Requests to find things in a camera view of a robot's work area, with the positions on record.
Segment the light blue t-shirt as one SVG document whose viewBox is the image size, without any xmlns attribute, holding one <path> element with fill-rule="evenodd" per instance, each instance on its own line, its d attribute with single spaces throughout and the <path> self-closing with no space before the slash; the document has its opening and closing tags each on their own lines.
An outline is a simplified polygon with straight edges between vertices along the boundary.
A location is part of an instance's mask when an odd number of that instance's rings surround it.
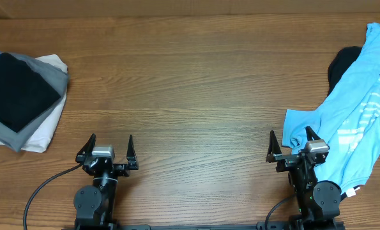
<svg viewBox="0 0 380 230">
<path fill-rule="evenodd" d="M 296 154 L 307 143 L 307 126 L 330 147 L 315 167 L 318 180 L 342 192 L 366 184 L 380 155 L 380 24 L 368 24 L 360 55 L 316 110 L 287 110 L 283 146 Z"/>
</svg>

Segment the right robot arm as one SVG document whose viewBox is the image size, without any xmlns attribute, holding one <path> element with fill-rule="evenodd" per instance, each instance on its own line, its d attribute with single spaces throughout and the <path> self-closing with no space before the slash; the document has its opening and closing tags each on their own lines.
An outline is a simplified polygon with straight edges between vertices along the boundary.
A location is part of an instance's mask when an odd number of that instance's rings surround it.
<svg viewBox="0 0 380 230">
<path fill-rule="evenodd" d="M 283 155 L 274 131 L 270 140 L 266 161 L 276 163 L 278 173 L 287 172 L 294 194 L 276 204 L 267 214 L 265 229 L 318 230 L 344 229 L 343 222 L 337 222 L 340 215 L 341 188 L 332 181 L 319 181 L 315 167 L 325 163 L 330 147 L 310 126 L 305 128 L 307 143 L 295 155 Z M 295 198 L 300 213 L 291 215 L 286 222 L 270 222 L 271 214 L 282 204 Z"/>
</svg>

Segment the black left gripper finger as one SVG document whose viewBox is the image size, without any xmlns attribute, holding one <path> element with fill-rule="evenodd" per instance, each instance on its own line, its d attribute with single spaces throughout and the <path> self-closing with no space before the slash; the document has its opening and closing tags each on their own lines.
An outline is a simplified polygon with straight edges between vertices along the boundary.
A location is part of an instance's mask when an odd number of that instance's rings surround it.
<svg viewBox="0 0 380 230">
<path fill-rule="evenodd" d="M 76 154 L 75 161 L 76 163 L 84 163 L 85 159 L 88 156 L 91 156 L 93 148 L 96 142 L 96 134 L 91 134 L 91 137 L 81 148 L 81 150 Z"/>
<path fill-rule="evenodd" d="M 126 159 L 128 161 L 128 169 L 129 170 L 138 170 L 139 169 L 139 163 L 137 161 L 137 156 L 136 156 L 134 146 L 133 146 L 133 136 L 132 135 L 130 135 L 130 137 L 129 137 Z"/>
</svg>

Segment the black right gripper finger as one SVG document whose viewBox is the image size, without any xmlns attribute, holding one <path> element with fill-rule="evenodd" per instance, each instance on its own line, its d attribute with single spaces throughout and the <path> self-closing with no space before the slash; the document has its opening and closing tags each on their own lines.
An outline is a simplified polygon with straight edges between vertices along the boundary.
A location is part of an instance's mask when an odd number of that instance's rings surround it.
<svg viewBox="0 0 380 230">
<path fill-rule="evenodd" d="M 321 140 L 321 138 L 313 131 L 313 129 L 310 126 L 306 126 L 305 131 L 307 135 L 307 141 Z"/>
<path fill-rule="evenodd" d="M 270 131 L 270 141 L 268 152 L 266 155 L 266 161 L 268 163 L 278 162 L 282 157 L 282 151 L 280 149 L 280 145 L 277 141 L 275 132 L 273 130 Z"/>
</svg>

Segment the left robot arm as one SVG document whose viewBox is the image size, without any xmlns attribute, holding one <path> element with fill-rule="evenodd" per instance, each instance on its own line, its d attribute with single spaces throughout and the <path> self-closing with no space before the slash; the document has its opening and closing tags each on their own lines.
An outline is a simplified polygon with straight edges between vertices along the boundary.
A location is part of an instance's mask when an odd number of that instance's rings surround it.
<svg viewBox="0 0 380 230">
<path fill-rule="evenodd" d="M 77 211 L 75 229 L 121 229 L 113 218 L 114 203 L 119 177 L 129 177 L 130 172 L 139 168 L 129 137 L 126 153 L 127 162 L 114 162 L 115 153 L 111 145 L 96 145 L 96 135 L 92 134 L 75 157 L 83 171 L 93 177 L 91 185 L 80 188 L 73 199 Z"/>
</svg>

